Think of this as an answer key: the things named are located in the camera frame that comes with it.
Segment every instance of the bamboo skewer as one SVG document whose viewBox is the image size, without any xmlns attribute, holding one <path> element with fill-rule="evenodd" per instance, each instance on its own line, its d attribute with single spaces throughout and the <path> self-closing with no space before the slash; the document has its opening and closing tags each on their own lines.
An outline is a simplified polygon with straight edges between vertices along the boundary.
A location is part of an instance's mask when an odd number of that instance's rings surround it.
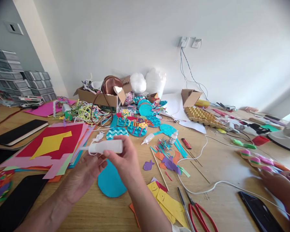
<svg viewBox="0 0 290 232">
<path fill-rule="evenodd" d="M 156 159 L 156 157 L 155 157 L 155 155 L 154 155 L 154 152 L 153 152 L 152 148 L 150 148 L 150 150 L 151 150 L 151 152 L 152 152 L 152 156 L 154 157 L 154 159 L 155 159 L 155 161 L 156 161 L 157 167 L 158 167 L 159 172 L 160 172 L 160 174 L 161 174 L 161 176 L 162 176 L 162 179 L 163 179 L 163 181 L 164 181 L 165 187 L 167 187 L 167 190 L 170 191 L 169 188 L 168 188 L 168 185 L 167 185 L 167 183 L 165 182 L 165 179 L 164 179 L 164 177 L 163 177 L 163 175 L 162 175 L 162 172 L 161 172 L 161 170 L 160 170 L 160 167 L 159 167 L 159 165 L 158 165 L 157 159 Z"/>
<path fill-rule="evenodd" d="M 191 156 L 192 156 L 192 158 L 196 158 L 190 151 L 188 151 L 185 147 L 183 147 L 187 152 L 188 152 L 188 154 L 190 154 Z M 198 161 L 197 159 L 195 159 L 195 161 L 197 162 L 197 163 L 199 163 L 202 167 L 203 167 L 203 165 L 200 163 L 200 161 Z"/>
<path fill-rule="evenodd" d="M 203 175 L 203 173 L 196 167 L 196 169 L 199 171 L 199 173 L 201 173 L 201 175 L 207 180 L 207 182 L 210 184 L 210 181 Z"/>
</svg>

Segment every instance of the red-handled scissors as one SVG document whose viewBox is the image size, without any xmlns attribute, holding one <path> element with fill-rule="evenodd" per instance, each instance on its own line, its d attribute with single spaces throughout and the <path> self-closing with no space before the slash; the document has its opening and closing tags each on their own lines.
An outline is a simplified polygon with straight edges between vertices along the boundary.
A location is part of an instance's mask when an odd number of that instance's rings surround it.
<svg viewBox="0 0 290 232">
<path fill-rule="evenodd" d="M 209 228 L 207 227 L 206 222 L 205 222 L 205 220 L 204 220 L 204 218 L 203 218 L 203 216 L 202 216 L 202 214 L 201 214 L 201 211 L 200 211 L 200 210 L 202 210 L 202 211 L 206 214 L 206 216 L 209 218 L 210 222 L 212 223 L 212 225 L 213 225 L 213 227 L 214 227 L 214 229 L 215 229 L 215 232 L 218 232 L 218 228 L 217 228 L 217 226 L 216 226 L 214 220 L 211 218 L 211 216 L 210 216 L 210 215 L 205 211 L 205 209 L 203 209 L 203 208 L 202 208 L 198 203 L 195 203 L 195 202 L 191 199 L 191 197 L 189 196 L 187 190 L 185 190 L 185 191 L 186 191 L 186 194 L 187 194 L 187 196 L 188 196 L 188 198 L 189 198 L 189 201 L 190 201 L 190 204 L 189 204 L 189 216 L 190 216 L 190 219 L 191 219 L 191 222 L 192 222 L 192 225 L 193 225 L 194 231 L 195 231 L 195 232 L 198 232 L 198 230 L 197 230 L 197 228 L 196 228 L 196 226 L 195 226 L 195 224 L 194 224 L 194 221 L 193 221 L 192 211 L 194 212 L 194 214 L 195 214 L 196 217 L 198 218 L 198 220 L 199 220 L 199 222 L 201 223 L 201 225 L 202 225 L 203 229 L 205 230 L 205 232 L 210 232 L 210 231 L 209 231 Z"/>
</svg>

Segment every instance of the egg carton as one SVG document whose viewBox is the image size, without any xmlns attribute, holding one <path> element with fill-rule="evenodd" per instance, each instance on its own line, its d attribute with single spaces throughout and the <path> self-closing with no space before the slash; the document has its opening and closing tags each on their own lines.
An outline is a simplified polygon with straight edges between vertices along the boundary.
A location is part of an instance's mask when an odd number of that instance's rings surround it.
<svg viewBox="0 0 290 232">
<path fill-rule="evenodd" d="M 185 112 L 191 121 L 204 124 L 205 126 L 216 127 L 218 129 L 227 129 L 227 127 L 217 121 L 215 115 L 201 108 L 186 107 Z"/>
</svg>

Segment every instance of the white fan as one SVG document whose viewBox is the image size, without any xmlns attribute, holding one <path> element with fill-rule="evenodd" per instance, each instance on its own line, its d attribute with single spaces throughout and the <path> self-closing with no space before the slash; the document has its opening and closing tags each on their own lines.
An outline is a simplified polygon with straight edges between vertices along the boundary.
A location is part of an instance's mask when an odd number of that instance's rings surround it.
<svg viewBox="0 0 290 232">
<path fill-rule="evenodd" d="M 269 133 L 268 137 L 277 145 L 290 150 L 290 122 L 283 130 Z"/>
</svg>

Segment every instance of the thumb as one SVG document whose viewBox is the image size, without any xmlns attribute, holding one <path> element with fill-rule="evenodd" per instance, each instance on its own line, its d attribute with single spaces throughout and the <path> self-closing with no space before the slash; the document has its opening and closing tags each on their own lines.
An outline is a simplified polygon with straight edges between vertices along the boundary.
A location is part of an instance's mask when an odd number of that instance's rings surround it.
<svg viewBox="0 0 290 232">
<path fill-rule="evenodd" d="M 120 164 L 122 157 L 117 155 L 114 151 L 112 151 L 112 150 L 104 150 L 103 154 L 105 155 L 106 158 L 109 159 L 109 161 L 112 162 L 112 164 L 115 167 L 117 167 Z"/>
</svg>

